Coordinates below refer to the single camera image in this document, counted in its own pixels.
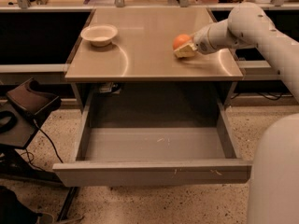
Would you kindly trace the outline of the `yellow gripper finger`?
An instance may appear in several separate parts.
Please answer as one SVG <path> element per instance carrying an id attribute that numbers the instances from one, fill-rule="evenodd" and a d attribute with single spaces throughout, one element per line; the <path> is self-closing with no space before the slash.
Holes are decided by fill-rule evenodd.
<path id="1" fill-rule="evenodd" d="M 193 42 L 188 42 L 174 49 L 174 54 L 178 59 L 189 58 L 189 57 L 193 57 L 196 51 L 197 48 L 193 44 Z"/>

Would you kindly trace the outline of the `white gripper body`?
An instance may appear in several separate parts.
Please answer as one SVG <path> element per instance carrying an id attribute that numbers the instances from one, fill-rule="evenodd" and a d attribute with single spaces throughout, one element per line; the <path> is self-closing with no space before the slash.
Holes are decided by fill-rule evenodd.
<path id="1" fill-rule="evenodd" d="M 209 30 L 210 28 L 206 26 L 195 32 L 192 37 L 193 44 L 195 45 L 197 51 L 201 54 L 211 54 L 216 52 L 209 40 Z"/>

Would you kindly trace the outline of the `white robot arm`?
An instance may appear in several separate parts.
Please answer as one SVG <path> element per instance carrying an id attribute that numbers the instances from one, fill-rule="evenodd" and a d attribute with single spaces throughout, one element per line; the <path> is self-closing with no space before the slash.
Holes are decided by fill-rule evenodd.
<path id="1" fill-rule="evenodd" d="M 240 3 L 228 18 L 210 23 L 173 41 L 177 58 L 221 49 L 257 49 L 269 65 L 268 75 L 299 99 L 299 44 L 283 34 L 258 5 Z M 254 154 L 247 224 L 299 224 L 299 114 L 273 123 L 263 133 Z"/>

